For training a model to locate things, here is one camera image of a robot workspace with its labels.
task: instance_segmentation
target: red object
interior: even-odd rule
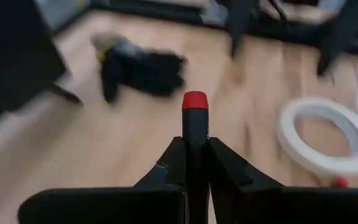
[[[338,177],[334,179],[333,187],[346,188],[348,186],[349,186],[349,182],[345,178]]]
[[[182,110],[187,109],[206,109],[208,110],[208,100],[206,94],[202,91],[190,91],[185,93],[183,97],[183,103],[181,105]]]

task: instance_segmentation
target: red cap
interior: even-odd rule
[[[343,177],[337,177],[334,179],[333,187],[346,188],[349,186],[349,182]]]
[[[183,97],[183,103],[181,105],[182,110],[187,109],[206,109],[208,110],[208,100],[206,94],[202,91],[190,91],[185,93]]]

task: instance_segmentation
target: black metal frame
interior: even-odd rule
[[[209,186],[219,224],[358,219],[358,189],[286,187],[209,138],[207,109],[182,121],[183,137],[135,186],[46,190],[21,205],[19,223],[207,224]]]
[[[226,7],[229,9],[229,19],[225,26],[204,22],[200,16],[203,9],[200,7],[144,0],[109,0],[108,4],[94,0],[83,12],[107,10],[227,30],[232,40],[233,57],[239,51],[243,34],[318,47],[321,51],[317,68],[319,76],[324,75],[342,51],[358,54],[358,0],[347,0],[337,17],[322,24],[289,21],[284,19],[283,14],[280,19],[274,19],[259,9],[259,0],[232,0]]]

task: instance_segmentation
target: black stand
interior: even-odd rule
[[[329,35],[321,44],[321,57],[317,73],[323,76],[331,62],[344,50],[358,30],[358,1],[347,0],[337,18],[334,19]]]
[[[218,224],[358,220],[358,189],[286,187],[209,138],[208,110],[187,105],[183,137],[135,186],[46,190],[21,205],[19,223],[207,224],[208,185]]]
[[[82,104],[82,101],[76,95],[74,95],[74,93],[63,89],[56,84],[51,84],[49,90],[72,103]]]

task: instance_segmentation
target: black cloth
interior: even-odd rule
[[[153,96],[170,96],[184,84],[181,71],[185,58],[164,52],[123,54],[112,47],[102,63],[101,81],[106,101],[116,99],[118,84]]]

